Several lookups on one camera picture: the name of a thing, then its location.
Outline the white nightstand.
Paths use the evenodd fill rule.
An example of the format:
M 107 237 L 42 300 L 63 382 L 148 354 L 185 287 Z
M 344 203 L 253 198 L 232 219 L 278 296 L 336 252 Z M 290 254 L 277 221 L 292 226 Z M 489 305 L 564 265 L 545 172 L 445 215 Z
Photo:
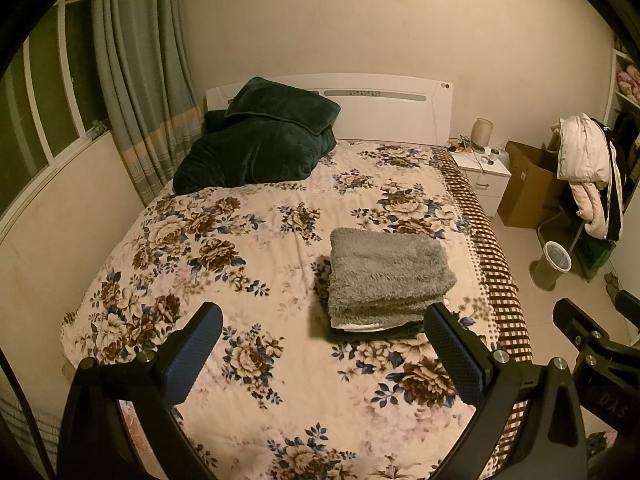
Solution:
M 499 159 L 493 160 L 477 152 L 451 152 L 462 174 L 469 180 L 480 206 L 489 218 L 495 217 L 511 173 Z

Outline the beige table lamp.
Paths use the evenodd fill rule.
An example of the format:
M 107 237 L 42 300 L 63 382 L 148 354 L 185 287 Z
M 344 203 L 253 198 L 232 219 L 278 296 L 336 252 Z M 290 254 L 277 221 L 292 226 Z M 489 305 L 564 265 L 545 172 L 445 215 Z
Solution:
M 477 118 L 472 127 L 470 140 L 474 148 L 484 151 L 488 147 L 494 123 L 486 118 Z

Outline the pink garment on chair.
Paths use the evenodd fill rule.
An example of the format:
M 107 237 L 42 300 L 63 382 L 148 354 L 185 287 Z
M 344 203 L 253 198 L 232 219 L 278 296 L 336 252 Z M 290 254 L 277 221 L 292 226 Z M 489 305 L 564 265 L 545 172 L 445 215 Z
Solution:
M 577 206 L 577 215 L 585 222 L 586 233 L 597 240 L 605 240 L 608 237 L 608 222 L 597 185 L 592 182 L 570 182 L 570 192 Z

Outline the grey waste bin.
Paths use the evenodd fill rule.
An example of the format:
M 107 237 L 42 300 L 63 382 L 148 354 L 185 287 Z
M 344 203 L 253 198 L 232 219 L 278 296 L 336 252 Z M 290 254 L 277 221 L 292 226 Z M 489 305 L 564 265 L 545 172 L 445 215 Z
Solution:
M 544 243 L 540 258 L 533 263 L 530 276 L 534 284 L 543 290 L 551 290 L 558 279 L 570 272 L 572 257 L 558 242 L 549 240 Z

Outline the floral bed blanket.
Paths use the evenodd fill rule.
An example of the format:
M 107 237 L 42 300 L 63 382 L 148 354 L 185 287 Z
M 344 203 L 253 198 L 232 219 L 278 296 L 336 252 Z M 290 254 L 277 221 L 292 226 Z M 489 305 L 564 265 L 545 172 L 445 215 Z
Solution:
M 506 257 L 448 152 L 347 141 L 303 181 L 163 190 L 64 318 L 66 359 L 127 362 L 214 302 L 224 331 L 175 414 L 217 477 L 425 479 L 474 410 L 424 335 L 330 336 L 337 228 L 438 240 L 457 278 L 447 308 L 530 359 Z

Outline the white puffy jacket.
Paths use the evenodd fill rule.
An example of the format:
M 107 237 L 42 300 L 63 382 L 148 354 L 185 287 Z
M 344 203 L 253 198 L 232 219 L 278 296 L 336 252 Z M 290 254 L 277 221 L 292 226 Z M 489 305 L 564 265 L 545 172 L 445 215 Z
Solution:
M 584 113 L 561 118 L 560 148 L 556 176 L 570 183 L 593 183 L 600 188 L 610 182 L 608 141 L 597 122 Z

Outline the pink folded bedding on shelf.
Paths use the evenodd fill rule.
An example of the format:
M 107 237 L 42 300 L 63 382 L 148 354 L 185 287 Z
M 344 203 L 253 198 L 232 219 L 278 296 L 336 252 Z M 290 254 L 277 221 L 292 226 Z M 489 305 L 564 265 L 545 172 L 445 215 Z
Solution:
M 620 92 L 637 105 L 640 104 L 640 72 L 634 64 L 616 73 L 616 81 Z

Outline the dark green pillow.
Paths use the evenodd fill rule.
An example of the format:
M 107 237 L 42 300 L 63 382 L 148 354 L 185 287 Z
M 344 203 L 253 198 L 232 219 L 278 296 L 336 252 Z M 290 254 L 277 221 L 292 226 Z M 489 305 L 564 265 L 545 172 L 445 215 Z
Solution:
M 319 93 L 254 77 L 231 100 L 224 116 L 256 116 L 289 122 L 318 136 L 334 125 L 340 111 L 337 103 Z

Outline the green curtain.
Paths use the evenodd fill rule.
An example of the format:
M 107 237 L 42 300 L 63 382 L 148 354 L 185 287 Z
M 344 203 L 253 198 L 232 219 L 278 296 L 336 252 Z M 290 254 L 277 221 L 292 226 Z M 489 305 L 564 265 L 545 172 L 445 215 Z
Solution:
M 112 137 L 149 204 L 201 135 L 182 0 L 91 0 L 91 17 Z

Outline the grey fluffy pants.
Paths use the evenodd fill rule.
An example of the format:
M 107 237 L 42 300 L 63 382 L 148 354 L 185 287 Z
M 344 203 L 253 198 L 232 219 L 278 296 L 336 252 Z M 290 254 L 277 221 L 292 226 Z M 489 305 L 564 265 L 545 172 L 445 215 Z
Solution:
M 338 228 L 331 233 L 331 320 L 420 320 L 457 283 L 446 249 L 421 234 Z

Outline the white bed headboard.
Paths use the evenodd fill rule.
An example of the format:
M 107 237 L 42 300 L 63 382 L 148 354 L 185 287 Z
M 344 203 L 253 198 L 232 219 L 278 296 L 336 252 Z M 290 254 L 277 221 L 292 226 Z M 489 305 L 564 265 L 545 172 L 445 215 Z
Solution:
M 267 79 L 319 93 L 337 103 L 341 111 L 330 127 L 335 139 L 443 146 L 449 138 L 452 89 L 448 82 L 375 74 Z M 226 112 L 247 81 L 208 89 L 206 110 Z

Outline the brown cardboard box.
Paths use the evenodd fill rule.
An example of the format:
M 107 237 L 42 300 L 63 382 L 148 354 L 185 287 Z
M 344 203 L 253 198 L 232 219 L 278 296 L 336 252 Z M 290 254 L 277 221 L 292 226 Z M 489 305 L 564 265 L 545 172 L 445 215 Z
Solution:
M 558 155 L 509 141 L 511 177 L 498 207 L 505 226 L 536 229 L 560 211 L 565 183 L 556 177 Z

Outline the window frame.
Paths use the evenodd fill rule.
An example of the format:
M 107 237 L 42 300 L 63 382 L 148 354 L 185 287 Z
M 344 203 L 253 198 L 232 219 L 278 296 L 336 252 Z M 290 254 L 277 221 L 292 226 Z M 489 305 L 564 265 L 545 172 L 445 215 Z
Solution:
M 1 78 L 1 235 L 107 130 L 91 0 L 58 0 Z

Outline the white folded pants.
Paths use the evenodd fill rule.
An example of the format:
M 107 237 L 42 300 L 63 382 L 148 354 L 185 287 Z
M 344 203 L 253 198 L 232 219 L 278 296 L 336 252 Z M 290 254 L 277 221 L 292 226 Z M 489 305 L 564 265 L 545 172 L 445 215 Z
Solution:
M 389 330 L 404 330 L 405 328 L 421 327 L 422 322 L 418 320 L 404 322 L 349 322 L 345 320 L 331 320 L 332 330 L 342 330 L 347 333 L 382 333 Z

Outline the dark folded garment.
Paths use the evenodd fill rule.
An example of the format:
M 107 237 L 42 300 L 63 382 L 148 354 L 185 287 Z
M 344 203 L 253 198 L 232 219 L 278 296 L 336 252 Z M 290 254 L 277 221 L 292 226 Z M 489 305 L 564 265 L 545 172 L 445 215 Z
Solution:
M 308 335 L 311 338 L 320 338 L 329 342 L 386 340 L 411 338 L 423 333 L 424 323 L 422 318 L 401 326 L 391 328 L 367 328 L 349 332 L 341 328 L 332 328 L 328 312 L 329 281 L 331 263 L 328 256 L 320 256 L 310 265 L 314 281 L 312 282 L 312 295 L 307 315 Z

